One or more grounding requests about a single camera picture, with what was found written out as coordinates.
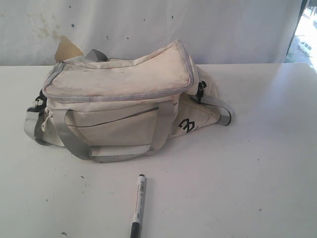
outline bag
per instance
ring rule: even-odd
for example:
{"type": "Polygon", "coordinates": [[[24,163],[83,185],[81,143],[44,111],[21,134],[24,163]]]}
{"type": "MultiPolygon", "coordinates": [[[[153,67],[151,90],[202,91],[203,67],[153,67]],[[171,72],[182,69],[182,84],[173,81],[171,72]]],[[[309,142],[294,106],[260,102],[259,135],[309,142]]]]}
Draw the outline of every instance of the bag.
{"type": "Polygon", "coordinates": [[[228,125],[232,115],[177,40],[136,60],[92,50],[57,63],[27,110],[24,130],[80,159],[117,161],[151,155],[168,139],[206,125],[228,125]]]}

